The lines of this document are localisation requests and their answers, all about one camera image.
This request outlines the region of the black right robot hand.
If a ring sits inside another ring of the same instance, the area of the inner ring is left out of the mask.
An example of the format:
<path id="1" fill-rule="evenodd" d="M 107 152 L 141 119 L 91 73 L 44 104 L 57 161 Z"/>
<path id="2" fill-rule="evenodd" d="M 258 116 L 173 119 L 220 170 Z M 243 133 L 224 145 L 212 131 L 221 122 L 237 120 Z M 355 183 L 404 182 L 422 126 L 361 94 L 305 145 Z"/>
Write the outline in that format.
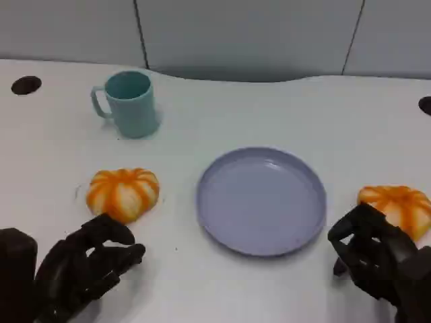
<path id="1" fill-rule="evenodd" d="M 383 213 L 360 203 L 328 232 L 336 277 L 395 306 L 396 322 L 430 321 L 430 247 L 418 248 Z"/>

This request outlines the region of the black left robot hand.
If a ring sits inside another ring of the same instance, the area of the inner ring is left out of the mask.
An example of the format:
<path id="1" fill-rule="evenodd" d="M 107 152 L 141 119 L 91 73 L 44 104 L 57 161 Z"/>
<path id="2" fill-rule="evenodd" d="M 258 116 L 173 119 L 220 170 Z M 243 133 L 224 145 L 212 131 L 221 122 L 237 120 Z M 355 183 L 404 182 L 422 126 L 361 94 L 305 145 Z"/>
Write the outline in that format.
<path id="1" fill-rule="evenodd" d="M 141 263 L 145 246 L 104 213 L 59 240 L 34 279 L 37 322 L 68 322 Z"/>

